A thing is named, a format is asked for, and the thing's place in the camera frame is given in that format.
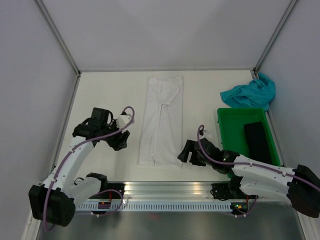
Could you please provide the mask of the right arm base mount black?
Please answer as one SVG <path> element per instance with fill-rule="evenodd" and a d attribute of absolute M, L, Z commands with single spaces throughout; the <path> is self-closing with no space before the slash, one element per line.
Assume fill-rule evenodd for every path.
<path fill-rule="evenodd" d="M 229 185 L 228 183 L 223 183 L 223 182 L 212 183 L 210 194 L 213 196 L 215 200 L 220 200 L 220 201 L 241 199 L 241 197 L 238 194 L 231 192 L 228 185 Z"/>

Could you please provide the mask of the white t shirt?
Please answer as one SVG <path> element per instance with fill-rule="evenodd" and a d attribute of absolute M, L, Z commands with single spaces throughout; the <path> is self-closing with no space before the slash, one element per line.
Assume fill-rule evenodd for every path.
<path fill-rule="evenodd" d="M 183 150 L 182 76 L 148 79 L 138 164 L 181 169 Z"/>

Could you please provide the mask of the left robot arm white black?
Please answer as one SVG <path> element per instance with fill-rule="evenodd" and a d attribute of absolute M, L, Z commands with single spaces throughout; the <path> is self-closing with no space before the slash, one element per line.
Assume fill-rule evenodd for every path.
<path fill-rule="evenodd" d="M 74 128 L 68 151 L 60 164 L 28 192 L 32 216 L 42 221 L 46 232 L 55 226 L 66 227 L 75 216 L 76 208 L 92 197 L 104 198 L 112 193 L 123 197 L 119 190 L 109 188 L 106 175 L 91 172 L 80 183 L 74 180 L 99 142 L 107 143 L 114 151 L 127 147 L 130 136 L 127 128 L 134 123 L 135 115 L 131 106 L 125 107 L 118 118 L 114 118 L 110 110 L 95 107 L 91 116 Z"/>

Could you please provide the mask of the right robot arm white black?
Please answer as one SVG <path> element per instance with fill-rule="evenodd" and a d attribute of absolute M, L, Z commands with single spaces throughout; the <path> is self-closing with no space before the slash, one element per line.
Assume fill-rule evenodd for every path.
<path fill-rule="evenodd" d="M 233 175 L 228 192 L 235 198 L 247 195 L 278 200 L 305 216 L 320 216 L 320 179 L 307 166 L 290 168 L 259 162 L 234 151 L 220 150 L 207 138 L 188 140 L 177 158 Z"/>

